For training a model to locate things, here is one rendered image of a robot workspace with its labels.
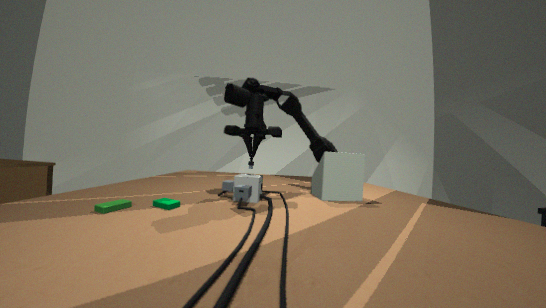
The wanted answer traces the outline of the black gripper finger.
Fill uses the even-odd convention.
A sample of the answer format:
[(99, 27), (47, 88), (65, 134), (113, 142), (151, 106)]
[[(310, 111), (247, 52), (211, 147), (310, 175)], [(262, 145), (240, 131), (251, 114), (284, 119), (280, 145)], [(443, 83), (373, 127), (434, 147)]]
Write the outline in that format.
[(247, 147), (249, 157), (251, 157), (252, 156), (252, 139), (253, 139), (253, 137), (248, 136), (248, 135), (239, 135), (239, 136), (243, 138), (243, 140), (245, 142), (245, 145)]
[(254, 135), (253, 136), (252, 157), (255, 156), (256, 151), (258, 149), (258, 146), (259, 146), (259, 144), (261, 143), (261, 141), (263, 139), (266, 139), (266, 138), (264, 136), (260, 136), (260, 135)]

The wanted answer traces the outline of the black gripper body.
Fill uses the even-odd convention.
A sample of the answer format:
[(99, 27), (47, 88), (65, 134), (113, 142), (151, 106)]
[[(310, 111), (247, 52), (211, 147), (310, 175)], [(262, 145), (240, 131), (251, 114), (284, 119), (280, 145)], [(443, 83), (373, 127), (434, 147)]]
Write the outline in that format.
[(236, 125), (226, 125), (223, 133), (231, 136), (256, 134), (260, 136), (271, 135), (272, 137), (282, 137), (282, 130), (280, 127), (269, 126), (268, 129), (262, 128), (263, 123), (263, 110), (257, 108), (248, 108), (245, 111), (245, 128), (240, 128)]

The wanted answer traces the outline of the green rectangular block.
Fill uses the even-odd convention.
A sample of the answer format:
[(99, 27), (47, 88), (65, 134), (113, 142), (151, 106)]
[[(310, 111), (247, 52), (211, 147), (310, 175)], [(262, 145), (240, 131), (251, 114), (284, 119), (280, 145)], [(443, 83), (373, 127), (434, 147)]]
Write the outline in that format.
[(120, 199), (120, 200), (116, 200), (116, 201), (113, 201), (113, 202), (105, 202), (105, 203), (102, 203), (102, 204), (95, 204), (94, 205), (94, 211), (98, 212), (98, 213), (101, 213), (101, 214), (105, 214), (105, 213), (108, 213), (108, 212), (115, 212), (117, 210), (120, 210), (120, 209), (127, 209), (129, 207), (132, 207), (131, 206), (131, 201), (127, 200), (127, 199)]
[(180, 201), (169, 199), (169, 198), (161, 198), (158, 200), (153, 200), (153, 206), (172, 210), (172, 209), (180, 207)]

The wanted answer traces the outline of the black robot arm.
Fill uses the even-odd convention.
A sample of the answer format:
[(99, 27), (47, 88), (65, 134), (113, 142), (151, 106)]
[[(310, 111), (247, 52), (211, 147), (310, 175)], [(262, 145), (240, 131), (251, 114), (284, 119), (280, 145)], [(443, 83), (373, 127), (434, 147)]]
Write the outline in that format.
[[(237, 107), (257, 108), (263, 110), (264, 101), (274, 100), (278, 107), (287, 114), (294, 117), (301, 129), (310, 140), (312, 150), (317, 162), (320, 162), (324, 152), (338, 152), (334, 145), (325, 137), (322, 137), (315, 130), (313, 125), (302, 112), (302, 105), (299, 99), (289, 91), (282, 91), (280, 88), (260, 85), (256, 78), (248, 78), (242, 87), (236, 84), (227, 84), (225, 87), (225, 102)], [(278, 99), (282, 96), (290, 96), (281, 105)]]

